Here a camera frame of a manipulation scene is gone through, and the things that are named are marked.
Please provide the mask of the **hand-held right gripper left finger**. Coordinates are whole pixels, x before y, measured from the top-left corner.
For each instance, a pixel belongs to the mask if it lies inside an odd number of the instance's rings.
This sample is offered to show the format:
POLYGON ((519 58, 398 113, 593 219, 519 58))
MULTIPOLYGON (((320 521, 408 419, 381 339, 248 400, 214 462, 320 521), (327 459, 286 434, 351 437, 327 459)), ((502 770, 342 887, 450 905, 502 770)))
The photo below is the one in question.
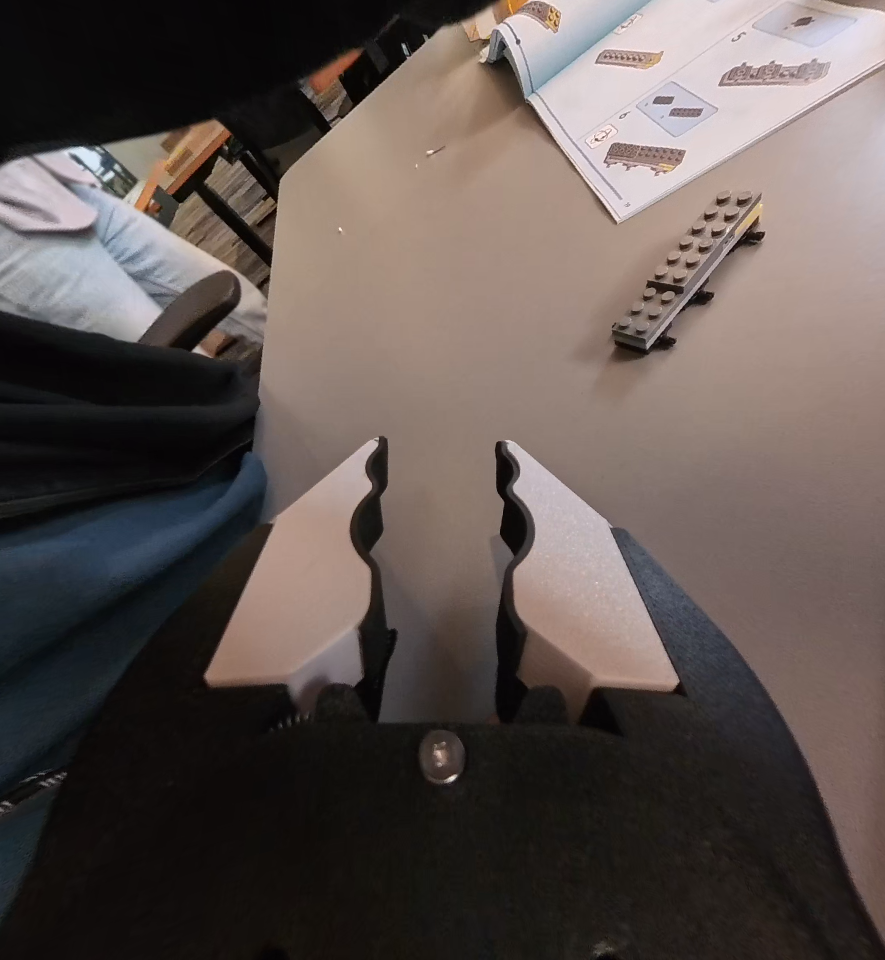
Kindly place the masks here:
POLYGON ((377 721, 397 633, 373 550, 383 531, 389 446, 379 436, 270 523, 204 674, 211 689, 281 685, 301 714, 353 688, 377 721))

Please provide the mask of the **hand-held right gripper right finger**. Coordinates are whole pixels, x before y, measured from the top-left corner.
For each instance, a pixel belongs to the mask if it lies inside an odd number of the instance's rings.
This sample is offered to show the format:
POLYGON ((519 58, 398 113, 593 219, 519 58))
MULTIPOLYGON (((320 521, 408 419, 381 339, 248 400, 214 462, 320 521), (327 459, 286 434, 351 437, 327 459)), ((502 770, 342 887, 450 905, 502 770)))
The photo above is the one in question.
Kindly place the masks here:
POLYGON ((511 555, 496 617, 499 719, 511 723, 535 688, 554 688, 571 721, 595 690, 677 691, 612 524, 518 443, 494 452, 511 555))

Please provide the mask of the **grey desk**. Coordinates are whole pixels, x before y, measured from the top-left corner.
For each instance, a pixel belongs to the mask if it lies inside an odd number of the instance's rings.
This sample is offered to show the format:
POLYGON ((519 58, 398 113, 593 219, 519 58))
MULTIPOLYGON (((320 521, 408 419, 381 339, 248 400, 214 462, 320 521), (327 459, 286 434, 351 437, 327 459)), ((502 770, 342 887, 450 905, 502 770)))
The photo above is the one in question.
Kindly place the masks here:
POLYGON ((493 710, 495 445, 516 442, 741 652, 885 938, 885 68, 616 224, 512 72, 445 30, 280 202, 268 510, 387 437, 383 719, 493 710), (613 322, 724 190, 762 192, 763 241, 674 345, 618 347, 613 322))

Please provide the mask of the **person's blue trousers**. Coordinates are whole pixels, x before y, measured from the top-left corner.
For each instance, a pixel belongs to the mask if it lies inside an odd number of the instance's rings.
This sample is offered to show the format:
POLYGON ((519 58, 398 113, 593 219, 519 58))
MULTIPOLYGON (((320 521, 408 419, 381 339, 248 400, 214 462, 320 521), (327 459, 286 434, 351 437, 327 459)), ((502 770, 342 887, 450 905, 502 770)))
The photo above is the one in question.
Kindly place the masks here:
POLYGON ((0 525, 0 801, 65 769, 153 634, 257 525, 256 455, 184 488, 0 525))

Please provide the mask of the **person's black hoodie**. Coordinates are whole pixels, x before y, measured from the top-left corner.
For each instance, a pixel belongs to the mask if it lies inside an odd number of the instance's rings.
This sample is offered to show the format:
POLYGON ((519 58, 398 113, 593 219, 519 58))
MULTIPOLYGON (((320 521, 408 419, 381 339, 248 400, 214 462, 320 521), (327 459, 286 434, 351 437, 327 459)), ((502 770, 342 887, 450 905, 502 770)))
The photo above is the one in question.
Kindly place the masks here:
POLYGON ((258 408, 238 365, 0 311, 0 522, 193 484, 258 408))

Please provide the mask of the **grey toy brick assembly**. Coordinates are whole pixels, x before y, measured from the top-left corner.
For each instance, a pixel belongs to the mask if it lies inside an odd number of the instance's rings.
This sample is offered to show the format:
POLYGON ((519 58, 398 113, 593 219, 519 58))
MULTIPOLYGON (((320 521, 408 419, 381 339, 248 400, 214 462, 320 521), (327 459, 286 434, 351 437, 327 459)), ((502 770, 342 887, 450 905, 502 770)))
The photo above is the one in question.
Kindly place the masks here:
POLYGON ((645 280, 642 291, 612 323, 618 348, 650 354, 675 345, 676 320, 692 306, 713 300, 709 282, 735 250, 757 246, 763 194, 759 190, 724 190, 716 194, 676 240, 645 280))

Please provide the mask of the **orange table top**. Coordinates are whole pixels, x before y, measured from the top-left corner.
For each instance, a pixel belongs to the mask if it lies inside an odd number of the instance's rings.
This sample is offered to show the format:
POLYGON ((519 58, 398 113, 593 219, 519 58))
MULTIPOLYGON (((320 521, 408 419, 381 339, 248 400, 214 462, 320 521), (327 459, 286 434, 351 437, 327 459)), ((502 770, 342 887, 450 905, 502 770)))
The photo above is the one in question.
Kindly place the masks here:
POLYGON ((231 138, 231 131, 216 119, 191 126, 163 161, 159 185, 169 196, 176 197, 231 138))

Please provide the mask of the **toy instruction booklet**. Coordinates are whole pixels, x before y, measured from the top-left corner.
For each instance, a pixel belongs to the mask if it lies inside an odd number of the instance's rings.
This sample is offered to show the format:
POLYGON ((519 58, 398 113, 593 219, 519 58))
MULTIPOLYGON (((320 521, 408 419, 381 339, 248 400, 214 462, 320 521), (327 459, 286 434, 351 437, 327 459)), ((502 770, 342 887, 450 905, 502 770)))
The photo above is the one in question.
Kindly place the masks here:
POLYGON ((495 2, 505 60, 617 223, 885 66, 885 10, 821 1, 495 2))

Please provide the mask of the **black metal table frame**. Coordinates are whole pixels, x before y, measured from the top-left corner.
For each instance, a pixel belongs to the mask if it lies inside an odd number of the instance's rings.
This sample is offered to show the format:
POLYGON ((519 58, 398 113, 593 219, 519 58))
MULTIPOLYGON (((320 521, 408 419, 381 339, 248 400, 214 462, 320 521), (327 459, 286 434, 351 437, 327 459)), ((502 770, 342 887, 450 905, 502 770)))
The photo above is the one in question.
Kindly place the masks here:
POLYGON ((167 197, 177 203, 184 202, 190 196, 197 196, 220 222, 247 246, 257 258, 267 267, 271 267, 273 260, 271 245, 258 234, 254 226, 250 225, 241 214, 237 213, 230 204, 208 184, 209 177, 214 171, 219 159, 223 159, 230 164, 240 162, 247 174, 261 187, 263 193, 272 201, 276 202, 279 198, 280 180, 261 150, 253 149, 247 140, 231 132, 230 140, 220 149, 217 156, 206 163, 202 171, 193 176, 189 183, 175 194, 175 197, 169 196, 160 186, 160 174, 162 173, 163 162, 169 157, 174 146, 193 126, 177 129, 166 135, 163 142, 163 146, 167 149, 166 156, 153 168, 152 175, 147 183, 147 189, 150 193, 154 193, 155 190, 159 188, 167 197))

